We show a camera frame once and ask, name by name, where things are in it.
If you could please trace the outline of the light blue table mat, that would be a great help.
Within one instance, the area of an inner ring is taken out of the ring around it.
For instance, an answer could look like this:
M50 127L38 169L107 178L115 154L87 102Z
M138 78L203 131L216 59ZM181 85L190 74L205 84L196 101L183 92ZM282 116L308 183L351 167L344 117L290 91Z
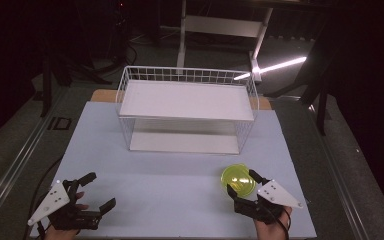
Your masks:
M83 189L83 202L115 207L97 230L82 239L253 239L250 218L233 210L222 187L223 170L243 163L305 199L279 123L272 110L259 112L238 155L135 152L127 149L112 103L85 105L65 155L58 180L96 179Z

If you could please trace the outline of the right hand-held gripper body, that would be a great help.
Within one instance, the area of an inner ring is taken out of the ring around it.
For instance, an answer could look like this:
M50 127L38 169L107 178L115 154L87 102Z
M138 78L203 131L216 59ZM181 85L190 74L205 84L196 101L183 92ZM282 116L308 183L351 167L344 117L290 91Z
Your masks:
M236 213L265 224L276 222L285 207L302 208L303 204L275 180L270 180L257 190L256 200L241 198L240 202L234 201Z

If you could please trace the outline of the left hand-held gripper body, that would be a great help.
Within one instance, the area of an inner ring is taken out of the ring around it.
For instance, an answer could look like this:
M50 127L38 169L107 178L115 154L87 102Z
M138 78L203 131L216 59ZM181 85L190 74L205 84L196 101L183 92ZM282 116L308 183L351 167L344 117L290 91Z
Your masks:
M87 182L83 180L57 181L28 219L27 225L33 226L47 218L56 230L97 230L101 213L80 210L76 206L77 190L85 185Z

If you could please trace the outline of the dark metal stand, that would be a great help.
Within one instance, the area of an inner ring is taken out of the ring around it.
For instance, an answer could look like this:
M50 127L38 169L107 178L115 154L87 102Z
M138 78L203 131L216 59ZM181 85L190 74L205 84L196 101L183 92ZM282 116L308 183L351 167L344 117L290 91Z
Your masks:
M52 77L55 77L57 83L62 86L70 86L72 78L69 69L73 69L87 79L98 83L109 85L110 82L102 79L91 70L87 70L84 66L76 63L72 58L63 54L55 44L52 44L48 37L41 35L38 37L38 43L42 52L42 112L41 117L45 117L51 110L52 98Z
M330 49L331 43L335 43L332 35L328 31L323 30L316 38L294 82L267 94L267 97L276 98L300 86L306 85L307 88L299 98L299 101L302 105L309 106L315 100L318 100L316 126L322 136L326 135L324 129L328 90L326 71L331 63L332 57L335 55L334 50Z

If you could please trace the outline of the person's right hand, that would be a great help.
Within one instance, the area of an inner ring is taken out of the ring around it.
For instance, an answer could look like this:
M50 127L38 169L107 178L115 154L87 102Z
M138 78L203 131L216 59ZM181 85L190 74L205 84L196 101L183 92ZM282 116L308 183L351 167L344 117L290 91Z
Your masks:
M289 240L291 207L285 207L282 215L273 224L265 224L261 221L254 221L258 240Z

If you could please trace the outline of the white metal stand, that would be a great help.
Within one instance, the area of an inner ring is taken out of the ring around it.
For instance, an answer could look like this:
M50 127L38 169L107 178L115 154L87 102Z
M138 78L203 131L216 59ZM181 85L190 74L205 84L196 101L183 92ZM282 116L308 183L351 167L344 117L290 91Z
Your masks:
M257 58L269 25L272 12L273 9L268 8L261 22L195 16L187 14L187 0L182 0L180 18L180 45L176 66L178 68L184 67L187 32L255 38L255 48L253 51L249 52L251 76L255 83L261 83L262 77L261 73L259 72Z

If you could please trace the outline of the person's left hand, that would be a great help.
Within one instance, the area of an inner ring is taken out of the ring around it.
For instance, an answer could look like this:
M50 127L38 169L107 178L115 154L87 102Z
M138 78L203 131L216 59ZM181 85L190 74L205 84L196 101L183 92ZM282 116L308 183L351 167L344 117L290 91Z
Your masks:
M76 193L76 200L81 199L84 196L85 192ZM75 204L76 208L79 210L87 210L89 205L87 204ZM51 224L47 227L44 240L74 240L76 235L80 232L80 229L72 229L72 230L57 230Z

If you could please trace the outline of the metal floor rail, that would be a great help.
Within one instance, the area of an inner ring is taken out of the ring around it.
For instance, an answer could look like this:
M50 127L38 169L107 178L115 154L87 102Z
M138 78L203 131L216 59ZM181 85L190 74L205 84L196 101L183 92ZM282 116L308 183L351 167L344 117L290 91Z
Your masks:
M355 240L369 240L369 236L364 227L364 224L362 223L360 214L356 209L355 202L352 199L344 177L342 176L336 163L336 159L334 158L334 155L328 146L328 141L324 136L321 135L317 126L315 126L315 130L319 140L321 141L323 151L327 158L328 171L331 176L332 183L335 186L336 193L338 195L339 201L341 202L342 208L347 217L347 222L350 225L354 238Z
M42 103L29 100L0 129L0 208L67 91L66 87L56 90L51 108L44 117L40 116Z

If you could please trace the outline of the black floor socket box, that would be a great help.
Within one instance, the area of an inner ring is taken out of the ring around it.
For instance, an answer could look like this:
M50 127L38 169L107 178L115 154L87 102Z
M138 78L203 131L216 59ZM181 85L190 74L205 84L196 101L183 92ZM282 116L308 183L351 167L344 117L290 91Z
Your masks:
M48 130L69 130L70 126L72 124L71 118L65 118L65 117L53 117L48 124L47 129Z

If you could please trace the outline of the white light strip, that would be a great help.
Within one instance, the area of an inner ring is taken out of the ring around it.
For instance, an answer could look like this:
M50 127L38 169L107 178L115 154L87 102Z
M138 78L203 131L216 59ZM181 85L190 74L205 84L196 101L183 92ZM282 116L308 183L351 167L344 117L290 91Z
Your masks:
M245 79L245 78L250 77L250 76L255 75L255 74L263 74L263 73L266 73L269 71L274 71L274 70L281 69L281 68L288 67L288 66L292 66L295 64L300 64L300 63L305 62L306 59L307 59L307 57L299 57L299 58L295 58L295 59L292 59L292 60L289 60L286 62L275 64L275 65L272 65L269 67L265 67L265 68L260 68L257 66L257 67L254 67L252 69L252 71L249 73L245 73L245 74L242 74L240 76L234 77L234 80L242 80L242 79Z

